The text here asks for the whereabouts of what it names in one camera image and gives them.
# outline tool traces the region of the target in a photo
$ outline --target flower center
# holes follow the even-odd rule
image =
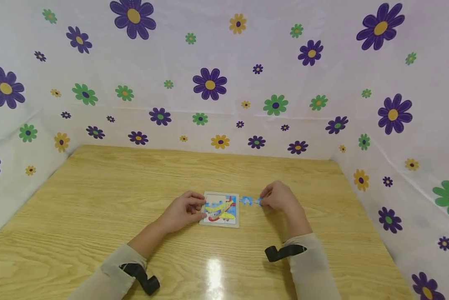
[[[386,31],[386,29],[388,29],[388,22],[386,21],[379,22],[378,25],[376,25],[375,27],[374,34],[382,35]]]
[[[388,112],[388,119],[390,121],[394,121],[396,119],[398,119],[398,111],[395,109],[392,109]]]
[[[134,24],[139,23],[141,21],[141,15],[139,15],[139,12],[133,8],[128,10],[128,19]]]
[[[211,90],[214,90],[214,88],[216,87],[216,84],[214,83],[214,81],[208,80],[208,81],[206,81],[204,86],[211,91]]]
[[[10,95],[13,92],[13,88],[9,83],[3,82],[0,84],[0,90],[3,94]]]
[[[315,57],[316,56],[316,50],[309,50],[308,51],[308,56],[309,56],[310,59]]]
[[[433,299],[433,294],[432,294],[432,292],[429,290],[429,288],[423,287],[422,291],[423,291],[423,295],[424,295],[427,299],[429,299],[429,300],[432,300],[432,299]]]

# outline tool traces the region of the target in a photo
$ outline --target wooden table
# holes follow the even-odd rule
[[[0,299],[66,299],[113,250],[178,195],[257,196],[290,185],[321,239],[343,299],[409,299],[410,291],[332,161],[85,145],[0,231]],[[154,299],[294,299],[288,263],[264,249],[285,239],[283,217],[240,207],[240,228],[187,227],[149,260]],[[125,299],[148,299],[134,285]]]

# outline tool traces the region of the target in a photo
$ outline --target white backdrop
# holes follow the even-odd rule
[[[0,227],[83,143],[335,160],[449,299],[449,1],[0,1]]]

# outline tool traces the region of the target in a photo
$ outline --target wood grain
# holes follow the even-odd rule
[[[321,239],[342,299],[410,299],[396,266],[332,161],[81,146],[0,231],[0,300],[66,299],[114,249],[186,190],[257,196],[291,186]],[[192,225],[165,239],[148,271],[154,299],[295,299],[280,213],[240,207],[240,228]],[[148,299],[134,285],[125,299]]]

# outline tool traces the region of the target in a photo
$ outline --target floral backdrop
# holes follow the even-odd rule
[[[83,143],[337,161],[449,299],[449,3],[1,0],[0,228]]]

